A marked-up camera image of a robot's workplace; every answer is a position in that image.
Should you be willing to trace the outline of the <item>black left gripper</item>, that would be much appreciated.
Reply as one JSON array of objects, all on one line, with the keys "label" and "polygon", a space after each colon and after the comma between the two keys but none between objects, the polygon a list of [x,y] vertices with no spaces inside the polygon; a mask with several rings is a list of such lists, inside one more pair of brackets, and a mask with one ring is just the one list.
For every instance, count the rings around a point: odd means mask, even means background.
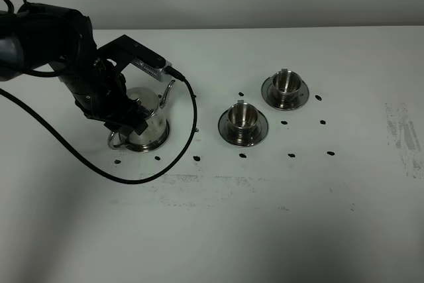
[{"label": "black left gripper", "polygon": [[148,94],[127,95],[126,79],[108,60],[95,59],[84,68],[73,68],[59,80],[74,97],[85,117],[101,121],[111,131],[141,135],[153,116],[153,98]]}]

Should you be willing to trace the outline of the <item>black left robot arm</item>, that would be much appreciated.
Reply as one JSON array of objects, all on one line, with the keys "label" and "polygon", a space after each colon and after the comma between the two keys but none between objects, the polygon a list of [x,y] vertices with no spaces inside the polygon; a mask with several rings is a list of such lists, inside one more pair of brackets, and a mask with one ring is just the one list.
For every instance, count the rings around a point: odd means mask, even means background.
[{"label": "black left robot arm", "polygon": [[143,52],[126,35],[98,48],[89,17],[75,9],[30,4],[1,14],[1,81],[49,65],[88,119],[124,135],[140,135],[148,126],[121,73]]}]

